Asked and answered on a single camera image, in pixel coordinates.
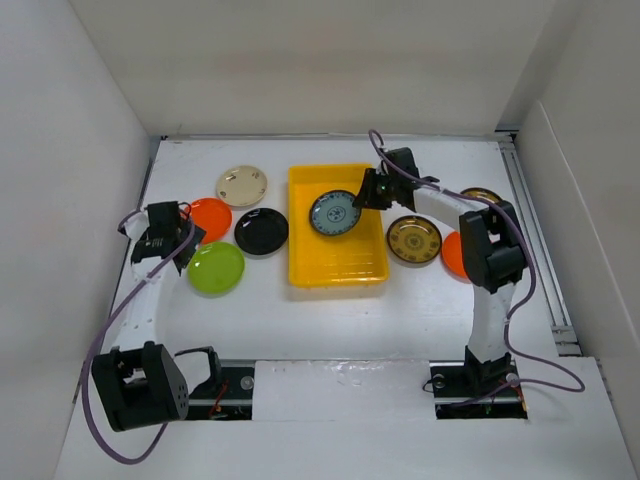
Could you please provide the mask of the green plate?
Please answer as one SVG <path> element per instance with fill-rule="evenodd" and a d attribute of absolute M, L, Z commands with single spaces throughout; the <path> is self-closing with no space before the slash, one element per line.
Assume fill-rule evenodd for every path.
<path fill-rule="evenodd" d="M 242 279 L 245 258 L 242 251 L 227 242 L 202 246 L 187 268 L 190 285 L 200 294 L 216 296 L 232 290 Z"/>

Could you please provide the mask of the blue patterned plate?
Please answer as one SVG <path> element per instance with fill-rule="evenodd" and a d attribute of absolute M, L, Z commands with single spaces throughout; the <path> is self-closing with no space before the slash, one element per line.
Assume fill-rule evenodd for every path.
<path fill-rule="evenodd" d="M 324 236 L 351 231 L 361 218 L 361 209 L 354 206 L 355 198 L 346 190 L 331 190 L 320 195 L 309 210 L 312 229 Z"/>

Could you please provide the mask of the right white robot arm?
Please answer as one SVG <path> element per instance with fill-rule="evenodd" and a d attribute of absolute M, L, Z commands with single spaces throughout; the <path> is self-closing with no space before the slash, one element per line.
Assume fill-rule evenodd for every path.
<path fill-rule="evenodd" d="M 441 187 L 433 177 L 421 178 L 407 147 L 374 150 L 381 163 L 365 170 L 356 207 L 386 210 L 397 203 L 460 235 L 463 266 L 474 291 L 462 381 L 469 396 L 486 394 L 510 368 L 505 332 L 516 285 L 529 267 L 515 210 L 508 202 L 492 203 Z"/>

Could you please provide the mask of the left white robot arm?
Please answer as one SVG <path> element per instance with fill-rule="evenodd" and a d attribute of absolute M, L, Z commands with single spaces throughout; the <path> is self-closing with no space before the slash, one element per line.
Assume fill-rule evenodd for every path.
<path fill-rule="evenodd" d="M 208 362 L 194 365 L 187 381 L 163 344 L 168 300 L 204 237 L 184 204 L 153 203 L 128 215 L 120 233 L 133 241 L 135 287 L 114 312 L 118 333 L 109 351 L 91 356 L 90 376 L 115 432 L 184 420 L 198 393 L 212 396 L 225 385 L 213 347 L 199 347 Z"/>

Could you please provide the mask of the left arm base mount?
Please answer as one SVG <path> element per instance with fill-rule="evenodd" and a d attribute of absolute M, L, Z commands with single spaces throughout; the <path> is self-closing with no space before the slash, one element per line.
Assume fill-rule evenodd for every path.
<path fill-rule="evenodd" d="M 231 364 L 222 367 L 220 381 L 198 386 L 189 397 L 189 421 L 249 421 L 253 414 L 255 368 Z"/>

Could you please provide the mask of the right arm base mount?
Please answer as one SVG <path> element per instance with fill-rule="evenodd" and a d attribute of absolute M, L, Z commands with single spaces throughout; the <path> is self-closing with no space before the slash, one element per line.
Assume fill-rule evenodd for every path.
<path fill-rule="evenodd" d="M 476 387 L 461 363 L 432 363 L 422 389 L 433 396 L 437 420 L 528 418 L 524 394 L 507 371 Z"/>

